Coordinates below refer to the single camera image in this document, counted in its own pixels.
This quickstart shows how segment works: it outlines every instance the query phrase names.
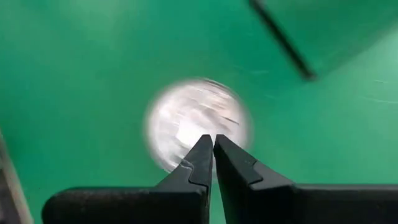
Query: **coin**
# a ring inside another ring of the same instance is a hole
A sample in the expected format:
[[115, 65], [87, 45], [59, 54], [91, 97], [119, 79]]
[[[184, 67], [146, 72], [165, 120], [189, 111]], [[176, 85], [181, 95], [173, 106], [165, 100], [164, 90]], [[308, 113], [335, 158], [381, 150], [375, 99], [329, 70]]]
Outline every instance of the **coin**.
[[150, 154], [167, 172], [180, 164], [203, 134], [209, 134], [213, 143], [217, 134], [224, 134], [245, 149], [249, 129], [248, 114], [238, 97], [207, 79], [168, 86], [151, 104], [146, 119]]

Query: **silver coin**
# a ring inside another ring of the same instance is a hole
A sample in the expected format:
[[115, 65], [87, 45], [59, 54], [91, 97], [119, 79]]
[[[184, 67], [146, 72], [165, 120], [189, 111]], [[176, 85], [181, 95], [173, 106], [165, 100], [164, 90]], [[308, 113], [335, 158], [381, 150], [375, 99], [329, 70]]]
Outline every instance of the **silver coin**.
[[150, 154], [167, 172], [180, 164], [203, 134], [209, 134], [213, 143], [217, 134], [224, 134], [245, 149], [249, 129], [248, 114], [238, 97], [224, 85], [205, 79], [166, 88], [146, 119]]

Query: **green surface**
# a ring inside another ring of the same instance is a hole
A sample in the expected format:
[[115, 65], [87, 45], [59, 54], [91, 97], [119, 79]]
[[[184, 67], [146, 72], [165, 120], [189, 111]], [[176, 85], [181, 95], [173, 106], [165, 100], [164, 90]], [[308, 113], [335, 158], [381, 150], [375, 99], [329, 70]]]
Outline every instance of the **green surface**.
[[[269, 3], [320, 73], [307, 83], [246, 1], [0, 1], [0, 127], [35, 222], [59, 190], [163, 178], [142, 119], [187, 77], [232, 88], [252, 153], [292, 180], [398, 184], [398, 3], [337, 2]], [[224, 222], [216, 185], [211, 222]]]

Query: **green cutting mat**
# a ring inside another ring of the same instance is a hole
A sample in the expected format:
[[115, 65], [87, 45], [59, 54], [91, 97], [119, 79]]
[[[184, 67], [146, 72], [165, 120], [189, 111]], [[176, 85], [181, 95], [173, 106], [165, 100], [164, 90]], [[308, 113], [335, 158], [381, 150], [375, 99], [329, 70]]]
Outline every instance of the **green cutting mat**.
[[[398, 184], [397, 13], [383, 14], [398, 3], [337, 2], [269, 2], [320, 73], [307, 83], [246, 0], [0, 1], [0, 127], [35, 222], [60, 190], [161, 180], [142, 119], [187, 77], [232, 88], [250, 150], [292, 180]], [[221, 204], [215, 185], [212, 223]]]

